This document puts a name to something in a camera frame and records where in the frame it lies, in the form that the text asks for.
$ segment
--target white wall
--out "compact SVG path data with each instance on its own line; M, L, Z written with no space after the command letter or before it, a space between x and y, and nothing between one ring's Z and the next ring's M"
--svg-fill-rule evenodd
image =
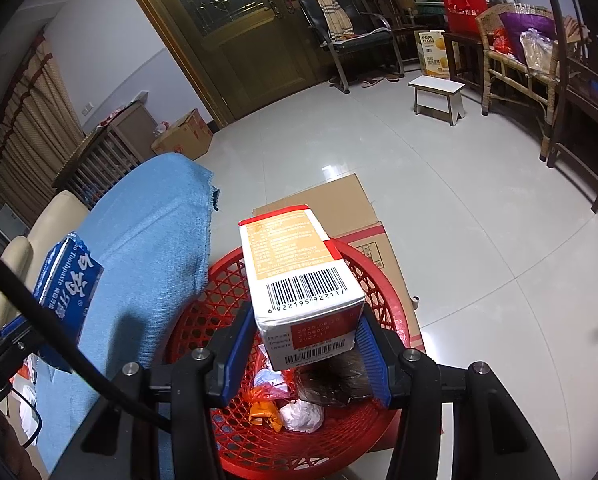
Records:
M86 131L142 90L149 91L146 108L157 122L174 122L193 108L212 120L135 0L68 0L45 37ZM153 70L157 58L161 72ZM88 102L93 108L84 116Z

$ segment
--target wooden door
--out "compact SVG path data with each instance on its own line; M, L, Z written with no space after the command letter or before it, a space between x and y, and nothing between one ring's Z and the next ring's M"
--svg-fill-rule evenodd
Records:
M281 0L161 0L235 118L316 83Z

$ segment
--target white tile floor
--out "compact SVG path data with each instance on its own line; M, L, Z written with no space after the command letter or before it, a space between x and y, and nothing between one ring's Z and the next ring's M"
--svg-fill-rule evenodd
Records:
M598 214L514 121L482 117L466 97L455 127L415 116L407 81L417 75L350 95L316 86L221 130L198 160L221 189L211 260L240 244L237 222L253 208L356 173L421 298L428 353L461 367L487 361L560 477L589 480L598 468ZM383 478L389 457L369 454L352 469Z

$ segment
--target beige sofa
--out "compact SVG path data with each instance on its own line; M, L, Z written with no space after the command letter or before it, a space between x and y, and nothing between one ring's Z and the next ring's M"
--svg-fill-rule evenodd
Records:
M27 237L14 238L1 259L26 284L36 285L48 251L66 234L77 229L89 211L69 191L61 191L39 215ZM0 328L16 316L16 310L0 293Z

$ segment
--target barcode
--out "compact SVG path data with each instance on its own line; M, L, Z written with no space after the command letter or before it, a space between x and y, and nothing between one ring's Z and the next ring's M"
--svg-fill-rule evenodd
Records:
M338 270L334 267L285 278L284 280L268 283L266 287L268 288L270 302L274 306L292 303L293 301L309 300L317 294L326 294L335 290L348 290Z
M298 352L297 354L287 355L285 356L285 364L291 365L298 361L307 361L308 359L312 359L313 357L318 357L320 355L327 354L329 352L333 352L339 348L341 348L346 343L346 338L339 339L333 343L329 343L327 345L317 346L316 348L312 348L310 350L305 350L303 352Z

